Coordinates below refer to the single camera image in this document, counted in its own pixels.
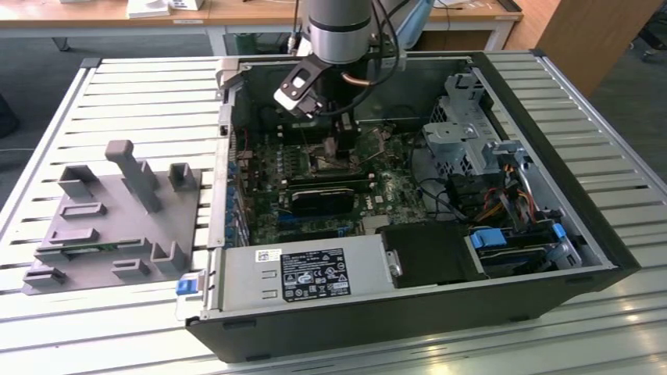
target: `blue latch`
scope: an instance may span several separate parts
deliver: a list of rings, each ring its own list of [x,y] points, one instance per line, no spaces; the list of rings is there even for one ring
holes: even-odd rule
[[[176,283],[176,295],[195,295],[197,293],[197,279],[183,279]]]
[[[470,240],[472,241],[472,246],[475,248],[488,248],[492,246],[507,245],[503,231],[498,228],[478,230],[470,236]]]
[[[558,238],[564,238],[567,236],[567,233],[564,232],[564,228],[560,224],[554,224],[554,232]]]

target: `copper pipe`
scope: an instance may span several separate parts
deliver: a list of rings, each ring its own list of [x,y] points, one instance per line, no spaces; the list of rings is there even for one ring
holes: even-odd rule
[[[354,84],[355,86],[368,87],[371,85],[370,80],[360,80],[359,78],[354,78],[347,72],[344,72],[340,76],[348,84]]]

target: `white device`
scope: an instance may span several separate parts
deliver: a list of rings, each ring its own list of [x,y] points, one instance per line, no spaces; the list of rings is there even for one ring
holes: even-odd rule
[[[204,0],[169,0],[171,9],[199,10]]]
[[[127,18],[145,18],[169,15],[167,0],[127,0]]]

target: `slotted metal table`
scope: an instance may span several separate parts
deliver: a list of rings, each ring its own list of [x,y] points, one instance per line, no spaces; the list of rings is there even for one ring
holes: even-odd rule
[[[666,373],[667,187],[547,58],[526,52],[488,57],[640,272],[538,320],[242,365],[220,362],[184,330],[175,282],[23,295],[23,274],[61,195],[55,180],[73,163],[87,163],[97,175],[117,173],[103,156],[112,139],[131,139],[136,158],[148,159],[153,170],[175,162],[203,168],[192,268],[207,265],[216,58],[107,59],[79,70],[0,213],[3,368],[49,374]]]

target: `motherboard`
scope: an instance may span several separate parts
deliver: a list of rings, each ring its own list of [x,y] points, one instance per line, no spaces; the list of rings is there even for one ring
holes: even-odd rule
[[[327,158],[326,145],[308,140],[310,131],[299,133],[300,142],[280,133],[239,138],[252,245],[374,234],[390,224],[427,220],[407,164],[414,133],[395,134],[386,123],[363,125],[344,159]]]

